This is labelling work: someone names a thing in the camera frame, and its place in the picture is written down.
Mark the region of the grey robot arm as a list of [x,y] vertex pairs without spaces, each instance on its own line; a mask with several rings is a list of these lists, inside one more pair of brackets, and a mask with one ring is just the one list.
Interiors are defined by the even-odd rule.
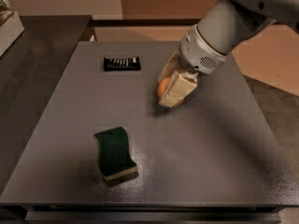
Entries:
[[240,43],[279,21],[299,31],[299,0],[218,0],[182,38],[158,76],[159,105],[174,107]]

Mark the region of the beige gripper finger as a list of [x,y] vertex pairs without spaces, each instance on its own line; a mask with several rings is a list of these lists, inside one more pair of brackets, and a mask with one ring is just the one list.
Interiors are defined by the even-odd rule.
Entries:
[[178,75],[170,77],[170,82],[164,92],[161,104],[172,106],[184,100],[197,87],[197,73],[178,70]]
[[177,76],[178,75],[178,69],[179,69],[178,53],[175,51],[171,55],[170,59],[168,60],[168,62],[164,66],[164,68],[162,69],[160,75],[158,76],[157,81],[161,82],[163,79],[165,79],[167,77]]

